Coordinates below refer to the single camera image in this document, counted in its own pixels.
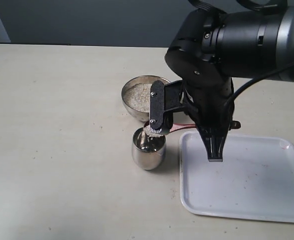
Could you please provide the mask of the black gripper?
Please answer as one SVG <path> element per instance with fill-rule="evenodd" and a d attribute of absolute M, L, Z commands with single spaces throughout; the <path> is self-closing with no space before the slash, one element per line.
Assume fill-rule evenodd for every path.
<path fill-rule="evenodd" d="M 155 81 L 150 89 L 149 125 L 151 132 L 167 135 L 173 114 L 184 112 L 195 123 L 209 162 L 223 162 L 223 149 L 233 121 L 234 104 L 225 106 L 234 93 L 232 78 L 215 86 L 194 87 L 185 80 L 164 84 Z"/>

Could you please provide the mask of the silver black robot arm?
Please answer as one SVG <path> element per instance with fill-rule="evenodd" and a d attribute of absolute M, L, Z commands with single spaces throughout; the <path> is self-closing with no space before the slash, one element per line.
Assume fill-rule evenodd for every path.
<path fill-rule="evenodd" d="M 179 80 L 150 89 L 149 126 L 166 135 L 174 113 L 195 123 L 211 162 L 223 159 L 227 134 L 239 129 L 235 99 L 262 80 L 294 83 L 294 6 L 285 0 L 239 2 L 243 12 L 226 13 L 193 0 L 195 7 L 165 55 Z"/>

